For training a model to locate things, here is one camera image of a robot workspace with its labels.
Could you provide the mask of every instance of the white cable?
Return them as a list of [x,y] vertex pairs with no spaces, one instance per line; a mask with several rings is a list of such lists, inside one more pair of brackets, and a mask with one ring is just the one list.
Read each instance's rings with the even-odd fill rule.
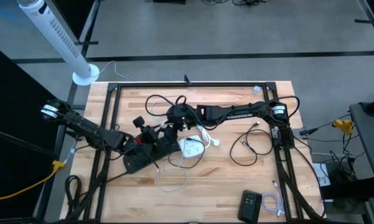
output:
[[213,144],[215,146],[220,145],[220,141],[217,139],[214,139],[210,137],[209,133],[204,129],[202,126],[198,125],[197,128],[199,129],[200,133],[202,134],[202,138],[205,142],[208,142],[207,146],[205,146],[205,149],[207,149],[210,146],[210,142],[213,141]]
[[103,69],[102,71],[99,72],[99,75],[100,75],[101,73],[103,73],[103,72],[105,71],[105,69],[107,68],[107,66],[108,66],[110,63],[112,63],[112,62],[113,62],[113,64],[115,65],[115,74],[117,74],[118,76],[120,76],[120,77],[122,77],[122,78],[125,78],[125,79],[127,79],[127,81],[129,81],[129,78],[128,78],[128,77],[126,77],[126,76],[124,76],[124,75],[120,75],[120,74],[116,71],[116,62],[115,62],[115,61],[110,61],[110,62],[108,62],[108,63],[105,65],[104,69]]
[[[263,201],[262,201],[262,205],[264,207],[264,209],[270,213],[270,214],[277,214],[277,216],[279,217],[281,214],[285,214],[284,211],[282,211],[282,207],[283,207],[283,199],[282,199],[282,195],[281,195],[281,190],[279,189],[279,186],[278,184],[275,182],[275,180],[273,180],[273,185],[275,187],[275,189],[278,191],[279,193],[279,197],[273,193],[265,193],[263,194]],[[274,198],[275,202],[276,202],[276,208],[269,208],[266,206],[266,197],[272,197]]]
[[[152,113],[152,114],[155,114],[155,113],[154,113],[154,106],[155,106],[155,104],[157,104],[157,103],[167,103],[167,101],[166,101],[166,100],[155,101],[155,102],[152,104],[152,106],[151,106],[151,113]],[[167,116],[152,116],[152,117],[154,117],[155,122],[160,122],[160,121],[163,121],[163,120],[165,120],[165,119],[167,118]]]
[[66,164],[66,163],[68,162],[69,155],[75,153],[75,145],[76,145],[76,142],[77,142],[77,136],[76,136],[75,142],[72,144],[72,147],[71,147],[70,150],[69,150],[69,153],[68,153],[67,158],[63,161],[64,164]]
[[340,157],[340,158],[345,156],[345,155],[331,154],[331,153],[321,153],[321,152],[312,152],[311,154],[313,154],[313,155],[324,155],[324,156],[335,156],[336,155],[337,157]]
[[[169,159],[169,160],[166,160],[163,164],[162,164],[162,167],[160,168],[160,170],[158,169],[157,170],[157,183],[158,183],[158,185],[159,185],[159,188],[161,189],[161,190],[163,190],[163,192],[175,192],[175,191],[178,191],[178,190],[180,190],[180,189],[182,189],[183,187],[185,187],[187,184],[188,184],[188,173],[187,173],[187,171],[185,171],[185,169],[184,168],[181,168],[180,169],[180,166],[181,166],[181,164],[182,164],[182,159],[183,159],[183,155],[181,154],[181,160],[179,161],[178,159]],[[179,165],[177,166],[177,169],[175,169],[175,170],[173,170],[173,171],[165,171],[164,170],[164,165],[166,164],[166,162],[169,162],[169,161],[171,161],[171,160],[174,160],[174,161],[177,161],[178,163],[179,163]],[[185,182],[184,182],[184,184],[183,185],[181,185],[180,187],[178,187],[178,188],[176,188],[176,189],[171,189],[171,190],[167,190],[167,189],[164,189],[163,187],[162,187],[162,184],[161,184],[161,172],[162,173],[164,173],[164,174],[166,174],[166,175],[168,175],[168,174],[172,174],[172,173],[174,173],[174,172],[177,172],[177,171],[180,171],[180,170],[182,170],[183,172],[184,172],[184,174],[185,174]]]

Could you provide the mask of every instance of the wooden table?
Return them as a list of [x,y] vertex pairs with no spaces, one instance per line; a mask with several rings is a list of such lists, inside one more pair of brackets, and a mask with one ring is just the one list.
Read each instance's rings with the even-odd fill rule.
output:
[[[291,82],[276,82],[278,95],[294,95]],[[91,85],[90,94],[86,104],[84,116],[96,124],[100,124],[108,83],[94,83]],[[171,101],[179,95],[187,97],[187,103],[191,106],[201,105],[244,105],[263,101],[263,92],[254,95],[251,87],[188,87],[188,88],[122,88],[119,104],[118,124],[124,132],[137,135],[139,129],[133,125],[133,119],[142,116],[146,124],[157,124],[153,117],[144,109],[146,98],[152,94],[168,97]],[[108,114],[107,128],[110,125],[113,99]],[[160,99],[153,98],[151,103]],[[282,102],[288,105],[288,110],[296,108],[295,99],[285,99]],[[158,103],[154,107],[155,113],[165,113],[169,105]],[[245,189],[258,193],[272,192],[278,194],[273,187],[272,180],[278,183],[278,173],[274,160],[274,153],[267,156],[259,156],[255,165],[242,167],[235,164],[229,156],[230,147],[237,137],[246,132],[250,126],[260,121],[257,127],[269,132],[269,126],[259,118],[237,119],[226,121],[210,135],[219,139],[221,145],[210,146],[201,162],[191,170],[187,170],[189,182],[176,192],[165,193],[157,185],[156,168],[153,164],[132,175],[125,175],[106,185],[105,202],[103,206],[102,222],[240,222],[236,215],[241,200],[242,191]],[[301,128],[302,121],[299,112],[290,120],[293,128]],[[200,134],[196,128],[179,133],[179,139],[194,134]],[[249,142],[257,152],[264,153],[271,147],[271,143],[265,133],[253,132],[249,135]],[[311,161],[309,149],[296,141],[296,147]],[[78,175],[82,180],[82,192],[88,189],[91,166],[93,164],[94,149],[79,150],[73,160],[71,174]],[[301,194],[305,196],[309,204],[322,213],[323,206],[320,199],[316,178],[307,163],[296,150],[291,151],[297,184]],[[180,152],[173,154],[180,158]],[[253,160],[253,154],[242,143],[238,142],[233,150],[233,157],[240,163],[249,163]],[[158,162],[161,166],[165,159]],[[195,163],[184,159],[183,164],[188,166]],[[114,177],[125,171],[121,159],[112,161],[108,178]],[[176,172],[174,175],[162,176],[162,185],[167,188],[175,188],[184,183],[184,173]],[[98,191],[91,207],[91,217],[95,214],[95,206]],[[272,199],[268,204],[274,206]],[[293,197],[289,192],[289,204],[292,214],[296,216]],[[61,217],[65,217],[68,205],[65,198]],[[282,222],[285,217],[277,217],[261,209],[259,222]]]

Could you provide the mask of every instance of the cable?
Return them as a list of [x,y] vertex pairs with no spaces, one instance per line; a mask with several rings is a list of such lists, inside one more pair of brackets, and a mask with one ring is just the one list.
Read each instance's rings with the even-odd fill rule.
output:
[[[273,180],[273,185],[274,185],[275,189],[278,191],[279,197],[277,195],[275,195],[274,193],[265,193],[265,194],[263,194],[263,199],[262,199],[261,204],[263,205],[264,209],[268,213],[277,214],[277,216],[279,217],[280,214],[284,214],[284,211],[281,210],[283,205],[284,205],[284,202],[283,202],[283,199],[282,199],[281,189],[279,189],[279,186],[278,186],[278,184],[276,183],[275,180]],[[274,198],[274,200],[276,202],[276,207],[275,208],[267,207],[266,197]]]
[[203,153],[200,155],[198,161],[197,161],[194,165],[192,165],[192,166],[190,166],[190,167],[185,167],[185,166],[182,166],[181,164],[179,164],[179,165],[175,165],[175,164],[173,164],[173,163],[171,162],[172,159],[170,158],[170,156],[173,154],[173,152],[170,153],[170,154],[168,155],[168,157],[167,157],[167,161],[168,161],[172,166],[180,167],[180,168],[184,168],[184,169],[191,169],[191,168],[194,168],[194,167],[195,167],[195,166],[200,162],[200,160],[202,159],[203,155],[205,154],[206,148],[205,148],[205,144],[204,144],[202,141],[199,141],[199,140],[196,140],[196,139],[192,139],[192,138],[186,138],[185,140],[200,142],[200,143],[203,145]]
[[216,4],[226,3],[229,0],[201,0],[201,1],[207,6],[214,6]]
[[126,76],[124,76],[124,75],[120,75],[120,74],[116,71],[116,62],[115,62],[115,61],[110,61],[110,62],[108,62],[108,63],[105,65],[104,69],[103,69],[102,71],[99,72],[99,75],[105,71],[105,69],[108,67],[108,65],[109,65],[110,63],[113,63],[113,64],[115,65],[115,74],[117,74],[118,76],[120,76],[120,77],[122,77],[122,78],[125,78],[127,81],[129,81],[129,78],[128,78],[128,77],[126,77]]
[[181,164],[182,164],[182,158],[183,158],[183,155],[181,154],[181,160],[180,161],[178,159],[169,159],[169,160],[167,160],[167,161],[171,161],[171,160],[177,161],[179,163],[179,165],[177,166],[177,168],[178,169],[181,168],[181,170],[184,172],[184,175],[185,175],[185,182],[184,182],[184,184],[181,185],[180,187],[176,188],[176,189],[171,189],[171,190],[164,189],[163,186],[162,186],[162,184],[161,184],[161,175],[160,175],[160,173],[162,172],[164,174],[172,174],[172,173],[174,173],[174,172],[176,172],[178,170],[173,170],[172,172],[166,172],[164,170],[164,166],[165,166],[165,164],[166,164],[167,161],[165,161],[162,164],[162,168],[160,170],[159,169],[157,170],[157,184],[159,185],[159,188],[161,190],[163,190],[163,192],[175,192],[175,191],[178,191],[178,190],[182,189],[183,187],[185,187],[188,184],[188,180],[189,180],[188,173],[187,173],[187,171],[185,171],[185,168],[182,168],[182,166],[181,166]]
[[[154,106],[155,106],[155,104],[157,104],[157,103],[165,103],[165,102],[166,102],[166,100],[155,101],[155,102],[151,105],[151,113],[152,113],[152,114],[154,113]],[[159,122],[159,121],[161,121],[161,120],[167,118],[167,116],[152,116],[152,117],[154,118],[155,122]]]
[[[350,116],[350,114],[345,114],[345,115],[343,115],[343,116],[337,118],[336,120],[341,119],[341,118],[344,118],[344,117],[347,117],[347,116]],[[329,123],[326,123],[326,124],[323,124],[323,125],[321,125],[321,126],[319,126],[319,127],[317,127],[317,128],[320,129],[320,128],[323,128],[323,127],[328,126],[328,125],[330,125],[330,124],[333,124],[336,120],[334,120],[334,121],[332,121],[332,122],[329,122]]]
[[22,190],[20,190],[20,191],[18,191],[16,193],[0,197],[0,200],[4,200],[4,199],[15,197],[15,196],[17,196],[17,195],[19,195],[19,194],[27,191],[27,190],[30,190],[30,189],[32,189],[32,188],[34,188],[34,187],[36,187],[36,186],[38,186],[40,184],[43,184],[44,182],[46,182],[47,180],[49,180],[52,176],[54,176],[54,174],[56,172],[58,172],[58,170],[60,170],[60,169],[62,169],[62,168],[65,167],[65,164],[63,162],[59,162],[59,161],[53,161],[53,165],[54,165],[53,171],[52,171],[52,173],[48,177],[46,177],[46,178],[42,179],[41,181],[39,181],[38,183],[33,184],[33,185],[31,185],[31,186],[29,186],[29,187],[27,187],[25,189],[22,189]]
[[324,161],[322,161],[322,162],[320,162],[319,163],[319,167],[321,168],[321,171],[324,173],[324,175],[328,178],[328,180],[330,180],[329,179],[329,176],[325,173],[325,171],[323,170],[323,168],[322,168],[322,165],[324,164],[324,162],[327,162],[327,161],[331,161],[332,159],[326,159],[326,160],[324,160]]
[[267,2],[270,2],[272,0],[267,0],[267,1],[264,1],[264,0],[240,0],[239,3],[237,3],[235,0],[232,0],[232,4],[236,5],[236,6],[258,6],[260,3],[267,3]]
[[295,135],[293,135],[293,137],[294,137],[294,139],[298,140],[301,144],[307,146],[307,147],[310,149],[310,154],[312,153],[312,148],[311,148],[308,144],[302,142],[302,141],[301,141],[300,139],[298,139]]
[[213,144],[215,146],[219,146],[220,145],[220,141],[217,140],[217,139],[214,139],[212,138],[209,133],[206,131],[206,129],[204,129],[201,125],[198,125],[197,126],[198,130],[200,131],[201,135],[202,135],[202,138],[205,142],[207,142],[207,146],[205,146],[205,148],[207,149],[209,146],[210,146],[210,143],[213,141]]
[[[344,117],[346,117],[346,116],[350,116],[350,114],[343,115],[343,116],[337,118],[336,120],[341,119],[341,118],[344,118]],[[301,136],[305,136],[305,135],[313,134],[314,132],[318,131],[318,129],[333,124],[336,120],[334,120],[334,121],[332,121],[332,122],[329,122],[329,123],[326,123],[326,124],[323,124],[323,125],[321,125],[321,126],[319,126],[319,127],[316,127],[316,128],[311,128],[311,129],[303,130],[303,131],[300,132],[300,135],[301,135]]]
[[291,97],[296,99],[297,105],[296,105],[296,109],[289,115],[288,118],[291,118],[291,116],[293,116],[297,112],[297,110],[300,108],[300,99],[297,96],[291,96]]
[[122,174],[120,174],[120,175],[117,175],[117,176],[115,176],[115,177],[112,177],[112,178],[108,179],[108,180],[106,181],[106,183],[109,183],[109,182],[111,182],[112,180],[115,180],[115,179],[117,179],[117,178],[119,178],[119,177],[122,177],[122,176],[124,176],[124,175],[126,175],[126,174],[128,174],[127,171],[124,172],[124,173],[122,173]]
[[159,97],[159,98],[162,98],[164,101],[168,102],[170,105],[172,105],[172,106],[175,107],[175,104],[174,104],[173,102],[171,102],[170,100],[168,100],[166,97],[161,96],[161,95],[158,95],[158,94],[153,94],[153,95],[149,96],[149,97],[147,98],[147,100],[145,101],[145,110],[147,111],[147,113],[148,113],[149,115],[151,115],[151,116],[166,116],[165,113],[164,113],[164,114],[154,114],[154,113],[151,113],[151,112],[148,110],[148,107],[147,107],[147,105],[148,105],[148,101],[149,101],[149,99],[151,99],[152,97],[155,97],[155,96],[156,96],[156,97]]
[[78,147],[78,148],[76,148],[75,149],[75,152],[77,151],[77,150],[79,150],[79,149],[84,149],[84,148],[86,148],[86,147],[91,147],[91,145],[86,145],[86,146],[80,146],[80,147]]
[[[324,201],[324,194],[322,193],[321,191],[321,188],[320,188],[320,183],[319,183],[319,180],[318,180],[318,176],[317,176],[317,173],[316,171],[314,170],[313,166],[311,165],[310,161],[304,156],[304,154],[297,149],[296,146],[293,146],[294,149],[303,157],[303,159],[305,160],[305,162],[309,165],[312,173],[314,174],[314,176],[316,177],[316,181],[318,183],[318,188],[319,188],[319,193],[321,194],[321,199],[322,201]],[[321,215],[321,218],[323,218],[325,216],[325,213],[326,213],[326,207],[324,206],[324,211],[322,212],[322,215]]]
[[75,147],[77,141],[78,141],[78,136],[76,136],[76,138],[75,138],[75,142],[74,142],[74,143],[72,144],[72,146],[70,147],[70,150],[69,150],[68,156],[67,156],[67,158],[63,161],[64,164],[66,164],[66,163],[68,162],[69,156],[70,156],[71,154],[75,153],[76,150],[75,150],[73,147]]
[[[333,154],[330,154],[330,153],[321,153],[321,152],[312,152],[311,154],[312,155],[320,155],[320,156],[333,156]],[[335,154],[335,156],[342,158],[344,155]]]
[[[231,146],[231,149],[230,149],[230,158],[231,158],[232,161],[234,161],[234,163],[238,164],[239,166],[252,166],[253,164],[255,164],[255,163],[257,162],[257,159],[258,159],[257,155],[260,155],[260,156],[268,155],[268,154],[273,150],[273,147],[274,147],[274,146],[273,146],[273,141],[272,141],[272,139],[271,139],[271,136],[270,136],[266,131],[264,131],[264,130],[262,130],[262,129],[253,129],[253,130],[252,130],[252,128],[255,127],[255,126],[257,126],[257,125],[258,125],[258,123],[253,124],[252,127],[251,127],[247,132],[245,132],[245,133],[243,133],[241,136],[239,136],[239,137],[234,141],[234,143],[233,143],[232,146]],[[261,132],[265,133],[265,134],[268,136],[268,138],[269,138],[269,140],[270,140],[270,142],[271,142],[271,148],[269,149],[268,152],[266,152],[266,153],[262,153],[262,154],[261,154],[261,153],[257,153],[257,152],[256,152],[256,151],[255,151],[255,150],[254,150],[250,145],[249,145],[247,139],[246,139],[246,141],[242,141],[242,144],[245,145],[247,148],[249,148],[249,149],[253,152],[253,154],[255,155],[255,160],[254,160],[252,163],[250,163],[250,164],[240,164],[239,162],[237,162],[237,161],[232,157],[232,150],[233,150],[233,148],[234,148],[236,142],[238,142],[239,139],[241,139],[244,135],[248,135],[249,133],[252,133],[253,131],[261,131]]]
[[[124,175],[126,175],[126,174],[128,174],[127,171],[124,172],[124,173],[122,173],[122,174],[120,174],[120,175],[117,175],[117,176],[114,176],[114,177],[108,179],[108,180],[106,181],[106,183],[109,183],[109,182],[111,182],[112,180],[115,180],[115,179],[117,179],[117,178],[119,178],[119,177],[122,177],[122,176],[124,176]],[[75,198],[72,198],[72,195],[71,195],[70,190],[69,190],[69,189],[70,189],[70,183],[71,183],[71,176],[73,176],[72,178],[74,178],[74,179],[77,180],[77,186],[76,186]],[[78,192],[77,189],[80,189],[80,188],[81,188],[81,186],[82,186],[82,182],[80,181],[80,178],[79,178],[78,176],[76,176],[76,175],[71,175],[71,176],[67,177],[67,179],[65,180],[65,193],[67,194],[68,205],[69,205],[69,201],[70,201],[69,199],[76,200],[76,197],[80,199],[80,197],[82,197],[82,196],[84,196],[85,194],[88,193],[88,191],[86,191],[86,192],[84,192],[84,193],[78,195],[78,194],[77,194],[77,192]]]
[[312,140],[312,141],[319,141],[319,142],[341,142],[341,140],[321,140],[321,139],[312,139],[312,138],[303,138],[304,140]]

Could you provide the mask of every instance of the yellow clamp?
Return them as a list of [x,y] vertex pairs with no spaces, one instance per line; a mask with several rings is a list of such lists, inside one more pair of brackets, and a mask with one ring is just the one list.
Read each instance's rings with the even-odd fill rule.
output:
[[353,129],[352,129],[353,121],[352,120],[341,121],[338,119],[332,124],[332,126],[339,128],[340,130],[344,132],[344,134],[348,134],[348,135],[353,134]]

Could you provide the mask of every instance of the black cable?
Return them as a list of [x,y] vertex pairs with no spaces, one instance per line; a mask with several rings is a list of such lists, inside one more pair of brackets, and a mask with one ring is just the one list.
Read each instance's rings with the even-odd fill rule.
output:
[[216,5],[217,4],[217,2],[213,2],[213,3],[209,3],[210,2],[210,0],[200,0],[202,3],[204,3],[205,5],[207,5],[207,6],[214,6],[214,5]]
[[322,139],[312,139],[312,138],[303,138],[304,140],[309,139],[311,141],[319,141],[319,142],[341,142],[341,140],[322,140]]
[[235,0],[232,0],[232,4],[236,5],[236,6],[258,6],[260,3],[267,3],[267,2],[270,2],[272,0],[267,0],[267,1],[264,1],[264,0],[240,0],[239,3],[237,3]]
[[185,104],[185,102],[187,102],[187,97],[185,97],[184,95],[181,95],[179,97],[177,97],[177,99],[175,100],[175,104],[178,105],[179,104],[179,100],[181,98],[184,98],[184,102],[182,102],[183,104]]
[[149,101],[149,99],[151,99],[152,97],[159,97],[159,98],[162,98],[163,100],[165,100],[166,102],[168,102],[170,105],[172,105],[172,106],[174,106],[175,107],[175,104],[173,103],[173,102],[171,102],[170,100],[168,100],[166,97],[164,97],[164,96],[161,96],[161,95],[158,95],[158,94],[153,94],[153,95],[151,95],[151,96],[149,96],[148,98],[147,98],[147,100],[145,101],[145,110],[147,111],[147,113],[149,114],[149,115],[151,115],[151,116],[166,116],[166,114],[164,113],[164,114],[153,114],[153,113],[151,113],[149,110],[148,110],[148,107],[147,107],[147,105],[148,105],[148,101]]
[[322,168],[322,165],[324,164],[324,162],[327,162],[327,161],[331,161],[331,160],[333,160],[334,161],[334,159],[326,159],[326,160],[324,160],[324,161],[322,161],[322,162],[320,162],[319,163],[319,168],[321,168],[321,171],[324,173],[324,175],[328,178],[328,180],[330,180],[329,179],[329,176],[325,173],[325,171],[323,170],[323,168]]
[[330,156],[332,156],[332,159],[334,160],[334,162],[336,162],[335,159],[337,159],[337,162],[340,162],[340,159],[337,157],[337,155],[334,151],[330,150],[329,154],[331,154]]
[[[355,139],[357,137],[359,137],[359,135],[351,137],[351,139]],[[309,139],[309,140],[312,140],[312,141],[319,141],[319,142],[342,142],[342,140],[323,140],[323,139],[313,139],[313,138],[305,138],[305,137],[303,137],[303,139],[304,140]]]
[[126,175],[126,174],[128,174],[127,171],[124,172],[124,173],[122,173],[122,174],[120,174],[120,175],[117,175],[117,176],[115,176],[115,177],[112,177],[112,178],[108,179],[108,180],[106,181],[106,183],[109,183],[109,182],[111,182],[112,180],[115,180],[115,179],[117,179],[117,178],[119,178],[119,177],[122,177],[122,176],[124,176],[124,175]]
[[[257,162],[257,155],[260,155],[260,156],[265,156],[265,155],[268,155],[274,148],[274,145],[273,145],[273,141],[271,139],[271,136],[264,130],[262,129],[253,129],[252,128],[255,127],[255,125],[253,125],[247,132],[243,133],[241,136],[239,136],[235,141],[234,143],[232,144],[231,146],[231,149],[230,149],[230,158],[232,161],[234,161],[234,163],[238,164],[239,166],[252,166],[254,165],[256,162]],[[261,131],[261,132],[264,132],[265,134],[267,134],[267,136],[269,137],[269,140],[271,141],[271,148],[269,149],[268,152],[266,153],[257,153],[248,143],[248,134],[249,133],[252,133],[253,131]],[[239,139],[241,139],[244,135],[246,135],[246,142],[244,143],[246,147],[248,147],[252,152],[253,154],[255,155],[255,160],[251,163],[251,164],[240,164],[239,162],[237,162],[233,157],[232,157],[232,150],[236,144],[236,142],[238,142]]]
[[300,108],[300,99],[297,96],[291,96],[291,98],[296,99],[297,105],[296,105],[296,109],[289,115],[288,118],[291,118],[291,116],[293,116],[297,112],[297,110]]
[[356,157],[354,157],[354,160],[357,159],[358,157],[360,156],[363,156],[365,154],[365,151],[363,151],[361,154],[357,155]]
[[[106,183],[109,183],[109,182],[111,182],[112,180],[115,180],[115,179],[117,179],[117,178],[119,178],[119,177],[122,177],[122,176],[124,176],[124,175],[126,175],[126,174],[128,174],[127,171],[124,172],[124,173],[122,173],[122,174],[120,174],[120,175],[114,176],[114,177],[112,177],[112,178],[106,180]],[[76,175],[74,175],[74,176],[77,177],[77,178],[79,179],[78,184],[81,183],[81,182],[80,182],[80,178],[79,178],[78,176],[76,176]],[[67,191],[67,189],[68,189],[68,185],[65,184],[65,191]],[[84,196],[84,195],[87,194],[87,193],[88,193],[88,191],[86,191],[86,192],[80,194],[79,198],[80,198],[81,196]]]
[[301,141],[300,139],[298,139],[295,135],[293,135],[293,137],[294,137],[294,139],[298,140],[301,144],[307,146],[307,147],[310,149],[310,154],[312,153],[312,148],[311,148],[308,144],[302,142],[302,141]]
[[[70,184],[72,181],[76,180],[76,191],[75,196],[72,197],[72,194],[70,193]],[[82,188],[82,182],[80,178],[76,175],[70,175],[65,180],[65,194],[68,199],[68,213],[67,216],[69,216],[80,204],[80,189]]]
[[76,149],[75,149],[75,152],[77,151],[77,150],[79,150],[79,149],[84,149],[84,148],[86,148],[86,147],[91,147],[91,145],[86,145],[86,146],[80,146],[80,147],[77,147]]
[[[350,116],[350,114],[343,115],[343,116],[337,118],[336,120],[338,120],[338,119],[340,119],[340,118],[347,117],[347,116]],[[323,124],[323,125],[317,127],[317,129],[323,128],[323,127],[328,126],[328,125],[331,125],[331,124],[333,124],[336,120],[334,120],[334,121],[332,121],[332,122],[329,122],[329,123],[326,123],[326,124]]]
[[[316,173],[316,171],[314,170],[313,166],[311,165],[310,161],[304,156],[304,154],[297,149],[296,146],[294,146],[294,149],[303,157],[303,159],[305,160],[305,162],[309,165],[312,173],[314,174],[314,176],[316,177],[316,181],[318,183],[318,188],[319,188],[319,193],[321,194],[321,199],[322,201],[324,201],[324,194],[322,193],[321,191],[321,184],[319,183],[319,179],[318,179],[318,175]],[[326,207],[324,205],[324,211],[322,212],[322,215],[321,215],[321,218],[323,218],[325,216],[325,213],[326,213]]]
[[205,148],[205,144],[204,144],[202,141],[199,141],[199,140],[197,140],[197,139],[186,138],[185,140],[200,142],[200,143],[203,145],[203,153],[200,155],[198,161],[197,161],[194,165],[192,165],[192,166],[190,166],[190,167],[184,167],[184,166],[181,166],[181,165],[175,165],[175,164],[173,164],[173,163],[171,162],[171,160],[170,160],[170,156],[173,154],[173,152],[170,153],[170,154],[168,155],[168,157],[167,157],[167,161],[168,161],[171,165],[173,165],[173,166],[175,166],[175,167],[180,167],[180,168],[184,168],[184,169],[191,169],[191,168],[194,168],[196,165],[198,165],[198,163],[200,162],[200,160],[203,158],[203,155],[205,154],[206,148]]

